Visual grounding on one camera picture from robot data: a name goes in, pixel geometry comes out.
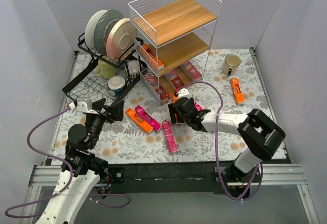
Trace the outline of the orange toothpaste box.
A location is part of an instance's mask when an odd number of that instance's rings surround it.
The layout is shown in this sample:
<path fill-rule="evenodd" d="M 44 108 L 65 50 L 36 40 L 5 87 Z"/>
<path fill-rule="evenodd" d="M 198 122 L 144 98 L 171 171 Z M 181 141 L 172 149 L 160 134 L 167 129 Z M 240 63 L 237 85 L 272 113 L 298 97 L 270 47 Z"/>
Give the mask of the orange toothpaste box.
<path fill-rule="evenodd" d="M 158 72 L 164 69 L 164 64 L 159 59 L 157 59 L 147 44 L 142 44 L 140 47 L 138 47 L 138 50 L 153 70 Z"/>
<path fill-rule="evenodd" d="M 175 103 L 177 101 L 177 99 L 178 99 L 178 95 L 174 94 L 172 97 L 173 103 Z M 178 114 L 177 114 L 176 109 L 174 109 L 174 118 L 175 118 L 175 123 L 177 123 L 178 122 Z"/>
<path fill-rule="evenodd" d="M 243 93 L 241 91 L 238 78 L 231 78 L 230 82 L 231 82 L 231 87 L 232 87 L 236 105 L 243 105 L 245 102 L 245 99 L 244 99 Z"/>
<path fill-rule="evenodd" d="M 138 115 L 135 110 L 128 108 L 125 111 L 125 113 L 132 121 L 134 121 L 148 135 L 153 131 L 153 127 L 148 122 L 146 122 L 140 115 Z"/>

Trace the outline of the magenta toothpaste box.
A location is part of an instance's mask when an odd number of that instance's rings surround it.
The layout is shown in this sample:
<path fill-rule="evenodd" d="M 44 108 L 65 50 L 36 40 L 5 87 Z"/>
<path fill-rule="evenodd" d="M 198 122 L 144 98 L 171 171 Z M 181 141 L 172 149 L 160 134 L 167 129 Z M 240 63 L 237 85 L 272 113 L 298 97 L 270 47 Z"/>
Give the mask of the magenta toothpaste box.
<path fill-rule="evenodd" d="M 202 111 L 203 110 L 203 108 L 199 104 L 197 104 L 197 103 L 195 103 L 195 107 L 196 107 L 196 109 L 198 111 Z"/>
<path fill-rule="evenodd" d="M 175 143 L 175 140 L 173 137 L 173 133 L 172 133 L 169 121 L 164 120 L 162 122 L 162 128 L 163 128 L 163 131 L 164 131 L 164 134 L 166 137 L 166 142 L 167 142 L 167 147 L 168 147 L 169 153 L 170 154 L 177 153 L 178 150 L 176 147 L 176 143 Z"/>
<path fill-rule="evenodd" d="M 151 125 L 151 127 L 153 128 L 153 130 L 156 132 L 156 133 L 159 133 L 160 130 L 162 129 L 162 126 L 161 124 L 156 120 L 154 119 L 153 117 L 151 117 L 146 111 L 144 108 L 142 108 L 141 106 L 137 106 L 135 108 L 135 111 L 136 113 L 142 118 L 144 119 L 149 125 Z"/>

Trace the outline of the red 3D toothpaste box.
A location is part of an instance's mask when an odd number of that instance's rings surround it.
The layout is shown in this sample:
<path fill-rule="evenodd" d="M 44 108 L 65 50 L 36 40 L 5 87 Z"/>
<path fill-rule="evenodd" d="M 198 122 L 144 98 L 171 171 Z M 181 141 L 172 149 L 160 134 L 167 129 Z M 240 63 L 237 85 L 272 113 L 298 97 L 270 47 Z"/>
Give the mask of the red 3D toothpaste box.
<path fill-rule="evenodd" d="M 185 83 L 182 81 L 182 79 L 179 77 L 178 73 L 172 69 L 164 74 L 164 77 L 166 78 L 169 85 L 172 87 L 173 91 L 176 89 L 180 89 L 185 85 Z"/>
<path fill-rule="evenodd" d="M 187 61 L 179 66 L 179 68 L 183 71 L 183 73 L 191 80 L 191 81 L 201 81 L 202 74 L 198 71 L 198 69 L 190 62 Z"/>
<path fill-rule="evenodd" d="M 160 84 L 159 78 L 152 72 L 142 74 L 146 87 L 159 104 L 169 101 L 170 96 L 165 88 Z"/>

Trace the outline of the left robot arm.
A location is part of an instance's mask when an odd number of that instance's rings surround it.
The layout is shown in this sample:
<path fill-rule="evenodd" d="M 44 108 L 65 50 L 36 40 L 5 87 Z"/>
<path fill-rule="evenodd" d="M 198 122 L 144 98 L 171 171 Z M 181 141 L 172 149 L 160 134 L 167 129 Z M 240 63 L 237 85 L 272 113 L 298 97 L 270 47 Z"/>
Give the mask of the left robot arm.
<path fill-rule="evenodd" d="M 64 163 L 53 192 L 55 197 L 49 200 L 37 223 L 73 223 L 96 184 L 104 184 L 98 194 L 105 198 L 112 184 L 124 181 L 124 168 L 111 166 L 91 152 L 103 125 L 122 121 L 124 101 L 106 105 L 105 98 L 98 101 L 78 98 L 67 107 L 85 114 L 85 124 L 75 124 L 68 131 Z"/>

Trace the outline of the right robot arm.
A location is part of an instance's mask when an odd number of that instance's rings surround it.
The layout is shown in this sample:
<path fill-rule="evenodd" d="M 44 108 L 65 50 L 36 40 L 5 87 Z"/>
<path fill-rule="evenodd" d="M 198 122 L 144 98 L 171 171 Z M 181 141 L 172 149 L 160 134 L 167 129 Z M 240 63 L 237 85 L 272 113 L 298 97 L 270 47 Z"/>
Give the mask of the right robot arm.
<path fill-rule="evenodd" d="M 242 182 L 261 161 L 269 161 L 286 137 L 285 132 L 262 110 L 248 114 L 219 114 L 209 109 L 198 110 L 193 98 L 182 97 L 168 105 L 171 122 L 186 123 L 195 131 L 218 131 L 240 136 L 247 149 L 233 162 L 227 174 Z"/>

